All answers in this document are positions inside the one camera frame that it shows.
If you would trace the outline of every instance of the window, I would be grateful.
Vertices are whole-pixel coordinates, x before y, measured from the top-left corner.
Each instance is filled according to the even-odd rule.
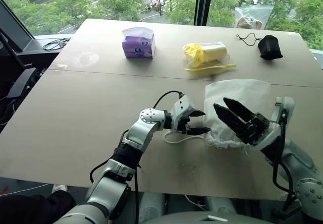
[[[323,50],[323,0],[4,0],[33,35],[86,18],[294,31]]]
[[[207,25],[298,32],[323,50],[323,0],[211,0]]]

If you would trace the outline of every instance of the black drawstring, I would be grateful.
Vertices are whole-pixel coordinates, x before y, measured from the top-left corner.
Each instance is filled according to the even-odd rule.
[[[253,34],[253,36],[254,36],[254,39],[255,39],[255,41],[254,41],[254,43],[251,45],[251,44],[248,44],[244,39],[246,39],[246,38],[248,38],[248,36],[250,36],[251,34]],[[240,40],[242,40],[246,45],[248,45],[248,46],[254,46],[255,44],[256,44],[256,41],[257,40],[262,40],[262,38],[257,38],[256,37],[256,35],[253,33],[253,32],[251,32],[251,33],[249,33],[246,37],[241,37],[239,34],[237,34],[236,35],[236,37],[238,37]]]

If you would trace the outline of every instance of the black pouch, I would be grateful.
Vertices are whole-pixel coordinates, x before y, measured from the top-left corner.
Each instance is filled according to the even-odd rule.
[[[272,35],[265,36],[259,43],[260,57],[266,60],[280,59],[283,57],[279,49],[278,39]]]

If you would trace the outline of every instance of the white cloth bag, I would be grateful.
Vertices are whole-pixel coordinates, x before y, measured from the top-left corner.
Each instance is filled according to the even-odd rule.
[[[226,106],[223,97],[235,99],[252,112],[262,112],[271,84],[254,79],[234,79],[214,82],[205,87],[204,125],[211,128],[204,135],[208,145],[218,148],[240,147],[245,144],[224,124],[214,110],[213,104]]]

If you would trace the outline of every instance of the dark clothing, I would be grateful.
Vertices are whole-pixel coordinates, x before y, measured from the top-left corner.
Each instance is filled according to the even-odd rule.
[[[8,195],[0,197],[1,224],[51,224],[75,206],[73,197],[56,191],[47,198]]]

